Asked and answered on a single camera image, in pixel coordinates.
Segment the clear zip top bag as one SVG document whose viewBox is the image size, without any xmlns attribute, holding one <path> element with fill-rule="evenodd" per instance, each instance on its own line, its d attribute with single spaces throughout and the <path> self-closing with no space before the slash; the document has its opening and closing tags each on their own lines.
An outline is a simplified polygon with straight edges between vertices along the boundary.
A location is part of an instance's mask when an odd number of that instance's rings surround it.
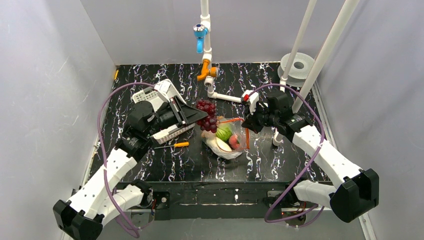
<svg viewBox="0 0 424 240">
<path fill-rule="evenodd" d="M 211 151 L 225 160 L 239 157 L 250 149 L 249 130 L 242 127 L 241 117 L 217 117 L 216 128 L 209 131 L 202 129 L 201 138 Z"/>
</svg>

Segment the fake purple grapes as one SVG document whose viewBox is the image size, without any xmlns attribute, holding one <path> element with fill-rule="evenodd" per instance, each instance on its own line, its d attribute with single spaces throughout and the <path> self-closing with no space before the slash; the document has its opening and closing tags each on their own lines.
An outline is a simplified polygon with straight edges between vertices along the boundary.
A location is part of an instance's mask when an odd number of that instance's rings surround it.
<svg viewBox="0 0 424 240">
<path fill-rule="evenodd" d="M 202 131 L 207 131 L 215 134 L 218 129 L 216 105 L 210 100 L 200 98 L 196 102 L 196 108 L 200 111 L 207 113 L 206 117 L 196 122 L 197 125 Z"/>
</svg>

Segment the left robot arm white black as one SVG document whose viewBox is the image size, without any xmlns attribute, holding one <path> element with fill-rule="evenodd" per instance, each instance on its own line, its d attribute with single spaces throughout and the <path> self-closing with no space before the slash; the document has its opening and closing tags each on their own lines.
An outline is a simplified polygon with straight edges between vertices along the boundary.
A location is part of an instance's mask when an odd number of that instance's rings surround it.
<svg viewBox="0 0 424 240">
<path fill-rule="evenodd" d="M 53 206 L 58 227 L 74 240 L 95 240 L 125 210 L 152 206 L 153 188 L 143 180 L 134 180 L 116 194 L 113 189 L 152 147 L 163 143 L 158 137 L 161 131 L 176 133 L 179 127 L 190 127 L 207 116 L 177 97 L 159 107 L 147 100 L 135 103 L 103 166 L 68 200 L 58 200 Z"/>
</svg>

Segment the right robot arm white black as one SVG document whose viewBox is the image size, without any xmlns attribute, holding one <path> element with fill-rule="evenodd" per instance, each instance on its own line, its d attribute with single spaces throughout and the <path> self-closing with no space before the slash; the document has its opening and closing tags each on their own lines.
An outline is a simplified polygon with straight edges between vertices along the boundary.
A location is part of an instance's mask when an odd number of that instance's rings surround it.
<svg viewBox="0 0 424 240">
<path fill-rule="evenodd" d="M 371 168 L 364 170 L 343 156 L 303 114 L 293 113 L 292 98 L 283 91 L 271 92 L 266 102 L 259 94 L 247 90 L 241 97 L 248 106 L 242 127 L 259 133 L 263 127 L 277 132 L 310 156 L 329 177 L 332 184 L 313 182 L 298 176 L 275 202 L 310 202 L 332 209 L 335 215 L 349 223 L 379 205 L 380 178 Z"/>
</svg>

